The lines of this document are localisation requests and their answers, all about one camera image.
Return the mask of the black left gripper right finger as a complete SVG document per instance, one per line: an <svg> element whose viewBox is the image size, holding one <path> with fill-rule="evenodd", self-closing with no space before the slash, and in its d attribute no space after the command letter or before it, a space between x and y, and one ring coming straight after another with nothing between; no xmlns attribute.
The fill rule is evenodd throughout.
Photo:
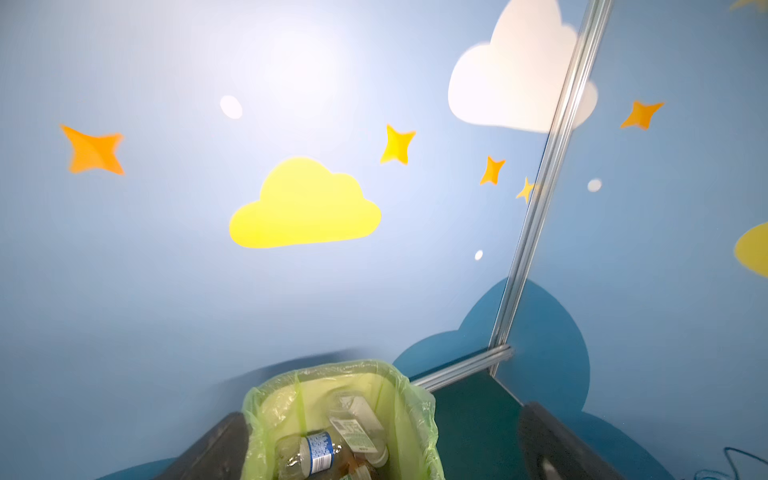
<svg viewBox="0 0 768 480"><path fill-rule="evenodd" d="M624 479L537 402L525 404L520 411L518 441L530 479Z"/></svg>

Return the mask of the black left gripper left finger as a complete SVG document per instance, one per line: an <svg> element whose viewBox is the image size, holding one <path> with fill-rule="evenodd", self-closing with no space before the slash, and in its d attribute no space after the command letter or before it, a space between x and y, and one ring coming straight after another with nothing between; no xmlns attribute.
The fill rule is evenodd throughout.
<svg viewBox="0 0 768 480"><path fill-rule="evenodd" d="M249 427L232 412L200 437L157 480L240 480L248 451Z"/></svg>

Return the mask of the clear bottle blue label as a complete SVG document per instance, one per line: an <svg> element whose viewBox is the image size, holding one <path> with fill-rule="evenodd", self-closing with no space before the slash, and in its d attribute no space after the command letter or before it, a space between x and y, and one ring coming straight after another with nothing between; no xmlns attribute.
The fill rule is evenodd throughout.
<svg viewBox="0 0 768 480"><path fill-rule="evenodd" d="M344 445L329 430L289 435L276 444L277 479L339 479Z"/></svg>

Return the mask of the clear bottle green cap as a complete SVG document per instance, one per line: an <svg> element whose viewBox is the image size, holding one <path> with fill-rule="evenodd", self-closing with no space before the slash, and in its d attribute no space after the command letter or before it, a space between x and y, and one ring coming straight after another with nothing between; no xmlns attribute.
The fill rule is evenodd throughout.
<svg viewBox="0 0 768 480"><path fill-rule="evenodd" d="M332 394L327 417L354 454L376 468L388 463L387 431L361 393L340 391Z"/></svg>

